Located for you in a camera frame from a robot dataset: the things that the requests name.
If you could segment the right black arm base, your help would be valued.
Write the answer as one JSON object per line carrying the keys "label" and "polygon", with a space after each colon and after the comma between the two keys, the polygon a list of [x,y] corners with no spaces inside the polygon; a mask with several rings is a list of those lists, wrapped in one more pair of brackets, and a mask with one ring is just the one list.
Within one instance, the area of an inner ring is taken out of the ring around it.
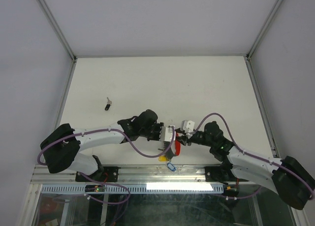
{"label": "right black arm base", "polygon": [[205,181],[206,182],[220,182],[228,184],[229,182],[236,182],[237,178],[228,170],[221,166],[206,166]]}

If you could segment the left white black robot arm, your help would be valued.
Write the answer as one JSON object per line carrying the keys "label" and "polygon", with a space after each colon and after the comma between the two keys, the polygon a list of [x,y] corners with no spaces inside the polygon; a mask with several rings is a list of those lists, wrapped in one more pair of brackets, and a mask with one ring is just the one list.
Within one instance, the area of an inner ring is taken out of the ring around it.
{"label": "left white black robot arm", "polygon": [[159,141],[163,126],[158,122],[157,114],[150,109],[103,128],[75,129],[69,123],[62,124],[40,144],[40,157],[44,158],[40,164],[46,165],[52,174],[72,170],[97,181],[103,176],[100,160],[97,156],[86,156],[82,151],[133,142],[140,137]]}

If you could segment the metal key holder red handle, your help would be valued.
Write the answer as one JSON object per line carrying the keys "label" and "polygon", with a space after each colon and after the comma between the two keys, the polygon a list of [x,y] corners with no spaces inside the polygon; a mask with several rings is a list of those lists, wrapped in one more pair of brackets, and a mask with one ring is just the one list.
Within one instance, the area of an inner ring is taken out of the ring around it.
{"label": "metal key holder red handle", "polygon": [[179,141],[175,140],[172,146],[168,149],[168,151],[165,152],[162,156],[158,157],[158,160],[160,162],[165,162],[165,165],[167,166],[167,168],[170,171],[175,172],[176,167],[171,161],[174,157],[179,156],[180,152],[181,152],[181,144]]}

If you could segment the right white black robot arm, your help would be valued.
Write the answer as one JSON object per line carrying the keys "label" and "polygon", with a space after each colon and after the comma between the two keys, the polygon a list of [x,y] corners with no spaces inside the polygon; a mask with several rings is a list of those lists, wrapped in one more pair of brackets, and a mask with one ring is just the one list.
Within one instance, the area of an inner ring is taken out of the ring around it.
{"label": "right white black robot arm", "polygon": [[177,140],[182,145],[197,144],[210,148],[209,152],[221,162],[220,175],[225,180],[234,177],[256,183],[276,193],[292,208],[302,210],[315,197],[315,180],[300,164],[286,156],[269,158],[238,147],[224,137],[217,122],[207,123],[203,131],[181,127]]}

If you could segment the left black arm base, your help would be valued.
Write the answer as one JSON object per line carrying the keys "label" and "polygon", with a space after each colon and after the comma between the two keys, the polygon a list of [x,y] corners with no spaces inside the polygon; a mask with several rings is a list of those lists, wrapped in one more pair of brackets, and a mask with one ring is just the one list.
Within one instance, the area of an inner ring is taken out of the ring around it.
{"label": "left black arm base", "polygon": [[118,181],[120,168],[118,166],[103,166],[103,170],[98,170],[92,175],[88,175],[89,178],[98,182],[116,183]]}

